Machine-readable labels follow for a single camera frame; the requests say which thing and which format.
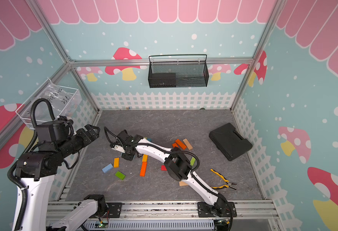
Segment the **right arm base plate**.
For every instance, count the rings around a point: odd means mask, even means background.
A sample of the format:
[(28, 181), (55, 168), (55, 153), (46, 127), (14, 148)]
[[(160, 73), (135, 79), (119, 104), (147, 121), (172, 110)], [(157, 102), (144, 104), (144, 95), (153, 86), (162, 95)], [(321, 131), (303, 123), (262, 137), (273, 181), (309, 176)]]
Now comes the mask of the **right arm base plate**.
[(215, 206), (208, 205), (205, 202), (197, 203), (197, 212), (200, 218), (227, 218), (237, 217), (237, 211), (233, 202), (217, 203)]

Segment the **orange long block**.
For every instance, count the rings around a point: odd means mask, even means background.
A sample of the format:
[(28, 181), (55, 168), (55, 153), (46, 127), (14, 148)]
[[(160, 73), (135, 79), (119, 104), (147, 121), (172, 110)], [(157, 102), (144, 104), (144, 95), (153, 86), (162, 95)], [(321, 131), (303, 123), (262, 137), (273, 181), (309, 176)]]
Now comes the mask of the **orange long block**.
[(144, 177), (146, 175), (147, 162), (143, 162), (140, 170), (140, 177)]

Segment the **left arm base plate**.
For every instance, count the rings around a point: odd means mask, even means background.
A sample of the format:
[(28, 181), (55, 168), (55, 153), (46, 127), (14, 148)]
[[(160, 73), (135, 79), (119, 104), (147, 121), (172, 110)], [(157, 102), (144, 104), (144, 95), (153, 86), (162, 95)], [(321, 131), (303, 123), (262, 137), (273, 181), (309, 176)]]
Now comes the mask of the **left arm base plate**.
[(106, 218), (120, 218), (123, 203), (108, 202)]

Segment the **yellow-orange long block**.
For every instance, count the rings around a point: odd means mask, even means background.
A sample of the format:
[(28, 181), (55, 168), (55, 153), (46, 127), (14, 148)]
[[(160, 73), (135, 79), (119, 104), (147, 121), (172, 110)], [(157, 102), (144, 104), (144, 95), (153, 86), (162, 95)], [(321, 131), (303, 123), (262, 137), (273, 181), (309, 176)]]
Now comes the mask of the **yellow-orange long block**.
[(147, 160), (148, 160), (148, 155), (143, 155), (143, 159), (142, 159), (142, 162), (147, 162)]

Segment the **tan long block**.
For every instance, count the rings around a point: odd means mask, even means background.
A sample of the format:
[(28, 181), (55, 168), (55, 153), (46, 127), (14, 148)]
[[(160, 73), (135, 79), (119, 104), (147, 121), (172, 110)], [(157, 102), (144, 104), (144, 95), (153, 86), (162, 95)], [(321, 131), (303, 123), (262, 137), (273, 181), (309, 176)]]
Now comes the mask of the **tan long block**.
[(187, 139), (183, 139), (183, 143), (188, 148), (188, 150), (192, 150), (193, 146), (190, 144), (190, 142)]

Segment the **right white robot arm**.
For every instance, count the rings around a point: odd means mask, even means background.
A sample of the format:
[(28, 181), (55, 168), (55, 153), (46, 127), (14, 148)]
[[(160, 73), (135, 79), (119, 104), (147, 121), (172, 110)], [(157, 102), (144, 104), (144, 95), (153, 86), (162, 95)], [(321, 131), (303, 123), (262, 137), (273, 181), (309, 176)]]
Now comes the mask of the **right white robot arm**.
[(236, 217), (234, 204), (197, 175), (200, 161), (193, 153), (159, 146), (140, 135), (130, 136), (126, 130), (115, 135), (104, 127), (104, 132), (112, 149), (130, 156), (147, 155), (163, 163), (171, 178), (186, 183), (201, 196), (204, 203), (200, 208), (209, 216)]

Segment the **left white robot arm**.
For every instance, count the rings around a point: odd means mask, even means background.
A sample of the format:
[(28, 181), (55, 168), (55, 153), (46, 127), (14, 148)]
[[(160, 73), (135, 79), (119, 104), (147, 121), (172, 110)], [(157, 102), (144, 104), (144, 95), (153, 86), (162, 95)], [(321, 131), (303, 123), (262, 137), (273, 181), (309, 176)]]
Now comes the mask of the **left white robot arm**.
[(86, 125), (77, 131), (65, 116), (56, 118), (51, 103), (37, 99), (31, 106), (33, 137), (18, 160), (7, 172), (18, 188), (14, 231), (75, 231), (90, 217), (108, 213), (105, 197), (90, 194), (68, 215), (51, 226), (46, 225), (51, 186), (58, 168), (67, 166), (66, 157), (80, 151), (99, 138), (100, 129)]

